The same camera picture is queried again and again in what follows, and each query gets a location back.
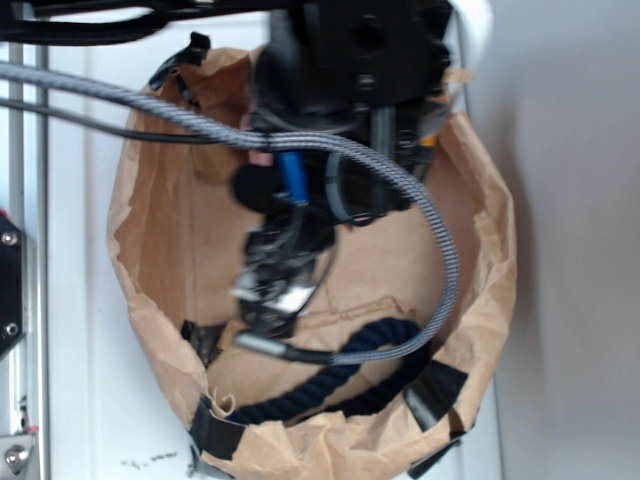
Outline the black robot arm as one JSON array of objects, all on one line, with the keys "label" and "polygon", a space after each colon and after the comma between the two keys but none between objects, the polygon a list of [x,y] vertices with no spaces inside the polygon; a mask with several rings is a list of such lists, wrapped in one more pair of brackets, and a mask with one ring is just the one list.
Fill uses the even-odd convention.
[{"label": "black robot arm", "polygon": [[[270,15],[251,119],[264,133],[328,133],[370,147],[423,179],[437,135],[475,69],[493,14],[486,1],[296,1]],[[233,178],[264,218],[235,287],[249,327],[287,338],[335,257],[335,228],[364,227],[408,202],[337,153],[298,147]]]}]

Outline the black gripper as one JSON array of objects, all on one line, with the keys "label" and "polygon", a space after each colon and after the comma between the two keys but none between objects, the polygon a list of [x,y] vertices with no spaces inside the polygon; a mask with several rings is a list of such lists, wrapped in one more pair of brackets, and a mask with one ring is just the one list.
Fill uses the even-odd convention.
[{"label": "black gripper", "polygon": [[419,263],[428,253],[400,182],[336,151],[252,148],[236,199],[264,217],[250,232],[234,294],[259,335],[290,335],[307,308],[342,312],[384,297],[425,315],[435,304]]}]

